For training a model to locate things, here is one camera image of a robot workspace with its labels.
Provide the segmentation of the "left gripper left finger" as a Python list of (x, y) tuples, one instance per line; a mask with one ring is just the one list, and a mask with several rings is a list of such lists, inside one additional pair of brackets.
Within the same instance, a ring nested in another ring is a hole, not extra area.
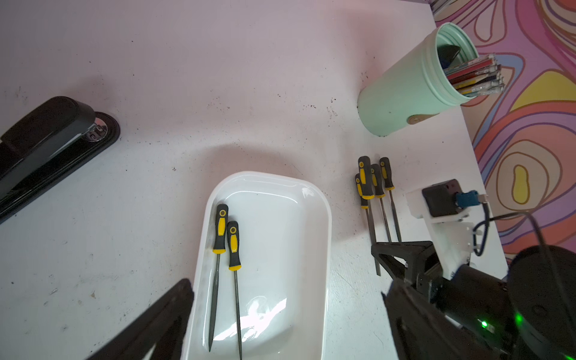
[(194, 303), (183, 278), (90, 359), (180, 359)]

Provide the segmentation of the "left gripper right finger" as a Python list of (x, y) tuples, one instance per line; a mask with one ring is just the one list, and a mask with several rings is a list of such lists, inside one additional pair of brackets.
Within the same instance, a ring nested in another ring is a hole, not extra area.
[(399, 359), (494, 359), (411, 286), (394, 280), (382, 295)]

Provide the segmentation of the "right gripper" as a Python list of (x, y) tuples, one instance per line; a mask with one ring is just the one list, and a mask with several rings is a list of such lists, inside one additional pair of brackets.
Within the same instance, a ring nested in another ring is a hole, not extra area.
[(438, 297), (446, 282), (431, 241), (378, 242), (371, 254), (393, 280), (406, 281), (424, 297)]

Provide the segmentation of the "file tool four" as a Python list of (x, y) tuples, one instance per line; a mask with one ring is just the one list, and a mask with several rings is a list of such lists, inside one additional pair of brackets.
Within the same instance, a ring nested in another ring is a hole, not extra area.
[(369, 232), (369, 236), (370, 236), (370, 243), (373, 245), (376, 243), (376, 232), (375, 232), (375, 226), (374, 226), (374, 218), (372, 215), (371, 206), (370, 206), (369, 201), (363, 197), (362, 183), (361, 183), (360, 175), (358, 173), (355, 175), (355, 183), (356, 183), (358, 195), (360, 197), (361, 208), (364, 210), (365, 217), (367, 220), (367, 227), (368, 227), (368, 232)]

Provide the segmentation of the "file tool five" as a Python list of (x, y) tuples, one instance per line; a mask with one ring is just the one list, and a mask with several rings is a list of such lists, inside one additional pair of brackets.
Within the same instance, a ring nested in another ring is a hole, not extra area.
[(239, 279), (238, 270), (242, 268), (240, 256), (239, 256), (239, 223), (235, 220), (230, 221), (227, 225), (227, 240), (229, 246), (229, 270), (233, 273), (234, 279), (234, 294), (235, 294), (235, 325), (236, 325), (236, 336), (238, 343), (238, 357), (243, 360), (242, 351), (242, 325), (241, 325), (241, 314), (239, 305)]

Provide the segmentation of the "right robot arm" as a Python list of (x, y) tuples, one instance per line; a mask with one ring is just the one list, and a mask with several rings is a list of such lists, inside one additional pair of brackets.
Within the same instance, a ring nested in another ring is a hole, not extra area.
[(573, 359), (575, 254), (529, 247), (505, 279), (462, 265), (445, 279), (429, 241), (377, 243), (391, 276), (383, 300), (400, 359)]

